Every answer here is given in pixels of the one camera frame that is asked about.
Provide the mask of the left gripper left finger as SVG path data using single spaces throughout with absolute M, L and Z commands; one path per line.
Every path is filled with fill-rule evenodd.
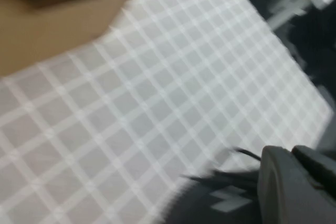
M 335 195 L 282 147 L 262 151 L 258 200 L 263 223 L 335 223 Z

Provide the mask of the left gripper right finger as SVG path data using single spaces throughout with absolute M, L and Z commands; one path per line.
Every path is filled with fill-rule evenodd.
M 335 195 L 335 160 L 304 145 L 296 145 L 291 153 L 325 191 Z

